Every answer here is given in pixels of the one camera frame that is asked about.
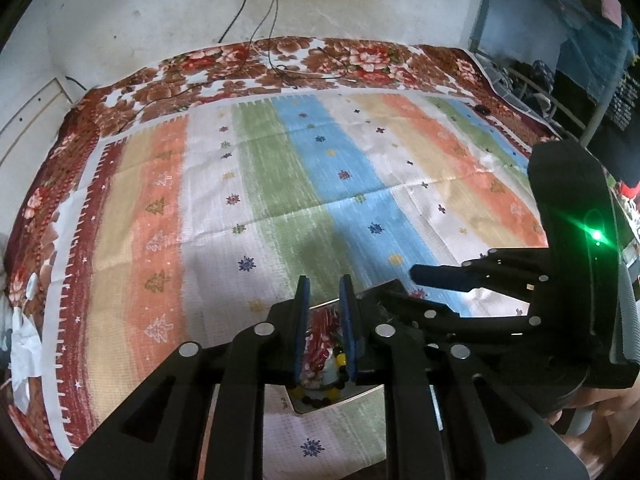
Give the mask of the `person's right hand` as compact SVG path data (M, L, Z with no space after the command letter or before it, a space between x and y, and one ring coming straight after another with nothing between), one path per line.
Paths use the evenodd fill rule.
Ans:
M586 432L562 439L597 479L639 421L639 381L626 389L580 388L570 408L594 408Z

